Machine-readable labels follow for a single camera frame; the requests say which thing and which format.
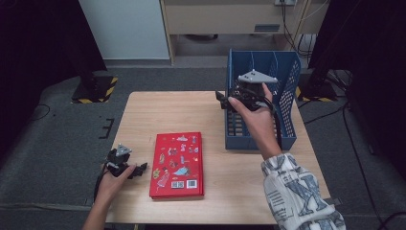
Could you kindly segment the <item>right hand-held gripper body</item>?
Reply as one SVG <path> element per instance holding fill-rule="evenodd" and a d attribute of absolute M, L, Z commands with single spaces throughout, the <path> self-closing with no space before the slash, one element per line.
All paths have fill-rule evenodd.
<path fill-rule="evenodd" d="M 252 69 L 237 77 L 231 96 L 240 100 L 250 111 L 256 111 L 260 107 L 272 107 L 270 101 L 265 97 L 262 85 L 277 82 L 276 77 Z"/>

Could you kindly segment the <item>person's left hand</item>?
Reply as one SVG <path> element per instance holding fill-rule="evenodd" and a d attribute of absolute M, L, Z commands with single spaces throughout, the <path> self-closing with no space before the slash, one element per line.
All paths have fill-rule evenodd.
<path fill-rule="evenodd" d="M 114 176 L 109 170 L 104 170 L 101 174 L 95 203 L 109 205 L 135 168 L 135 165 L 130 165 L 119 176 Z"/>

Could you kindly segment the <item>black curtain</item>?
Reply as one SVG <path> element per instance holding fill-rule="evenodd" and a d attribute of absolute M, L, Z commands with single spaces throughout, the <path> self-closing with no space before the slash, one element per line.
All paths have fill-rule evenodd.
<path fill-rule="evenodd" d="M 330 0 L 309 67 L 352 73 L 359 122 L 406 181 L 406 0 Z"/>

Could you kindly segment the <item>person's right hand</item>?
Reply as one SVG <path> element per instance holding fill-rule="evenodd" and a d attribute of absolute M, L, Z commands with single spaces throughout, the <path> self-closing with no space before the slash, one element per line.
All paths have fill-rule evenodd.
<path fill-rule="evenodd" d="M 229 97 L 228 102 L 242 116 L 251 136 L 265 157 L 276 156 L 282 153 L 276 139 L 273 116 L 268 107 L 251 111 L 234 97 Z"/>

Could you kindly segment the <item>blue plastic file rack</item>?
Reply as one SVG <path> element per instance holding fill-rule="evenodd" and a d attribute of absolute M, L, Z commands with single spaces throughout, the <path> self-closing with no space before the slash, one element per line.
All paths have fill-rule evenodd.
<path fill-rule="evenodd" d="M 280 121 L 281 143 L 283 150 L 290 150 L 297 139 L 291 119 L 291 109 L 298 85 L 301 62 L 295 52 L 287 51 L 236 51 L 228 55 L 225 95 L 231 96 L 234 83 L 239 75 L 255 69 L 263 74 L 276 77 L 277 83 L 266 83 L 273 93 L 273 105 Z M 242 118 L 235 112 L 236 135 L 227 134 L 227 111 L 225 118 L 225 149 L 256 150 L 258 147 L 250 136 Z"/>

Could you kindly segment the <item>striped black stand base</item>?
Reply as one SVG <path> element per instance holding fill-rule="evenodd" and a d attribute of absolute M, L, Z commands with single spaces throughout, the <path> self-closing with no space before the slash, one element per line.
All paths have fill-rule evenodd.
<path fill-rule="evenodd" d="M 336 92 L 328 81 L 314 86 L 310 83 L 309 74 L 300 75 L 296 97 L 301 102 L 334 102 L 337 100 Z"/>
<path fill-rule="evenodd" d="M 90 85 L 85 85 L 81 81 L 71 98 L 72 103 L 106 103 L 113 93 L 117 81 L 118 78 L 112 76 L 94 77 Z"/>

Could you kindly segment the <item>red picture book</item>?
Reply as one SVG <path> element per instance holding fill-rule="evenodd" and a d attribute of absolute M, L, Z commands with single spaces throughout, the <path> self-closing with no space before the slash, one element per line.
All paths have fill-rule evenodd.
<path fill-rule="evenodd" d="M 156 135 L 149 196 L 155 200 L 204 196 L 200 132 Z"/>

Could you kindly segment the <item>beige desk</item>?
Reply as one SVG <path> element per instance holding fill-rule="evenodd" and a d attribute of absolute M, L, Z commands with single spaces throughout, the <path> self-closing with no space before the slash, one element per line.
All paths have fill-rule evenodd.
<path fill-rule="evenodd" d="M 181 35 L 272 35 L 279 50 L 293 50 L 301 35 L 319 33 L 330 1 L 160 0 L 169 60 Z"/>

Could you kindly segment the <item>blue picture book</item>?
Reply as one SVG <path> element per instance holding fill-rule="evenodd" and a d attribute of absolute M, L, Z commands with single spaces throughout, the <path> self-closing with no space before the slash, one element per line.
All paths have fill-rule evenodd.
<path fill-rule="evenodd" d="M 236 135 L 235 114 L 231 110 L 227 111 L 227 134 L 229 136 Z"/>

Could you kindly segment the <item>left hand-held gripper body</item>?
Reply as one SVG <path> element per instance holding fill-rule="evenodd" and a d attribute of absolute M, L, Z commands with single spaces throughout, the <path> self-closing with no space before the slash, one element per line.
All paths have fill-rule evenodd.
<path fill-rule="evenodd" d="M 127 161 L 130 157 L 132 149 L 119 144 L 115 149 L 112 149 L 106 157 L 106 168 L 116 177 L 121 175 L 128 167 Z"/>

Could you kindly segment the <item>white cabinet panel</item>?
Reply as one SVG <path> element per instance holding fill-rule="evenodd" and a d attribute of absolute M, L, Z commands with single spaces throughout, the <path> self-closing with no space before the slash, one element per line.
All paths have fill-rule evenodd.
<path fill-rule="evenodd" d="M 160 0 L 79 3 L 103 59 L 169 59 Z"/>

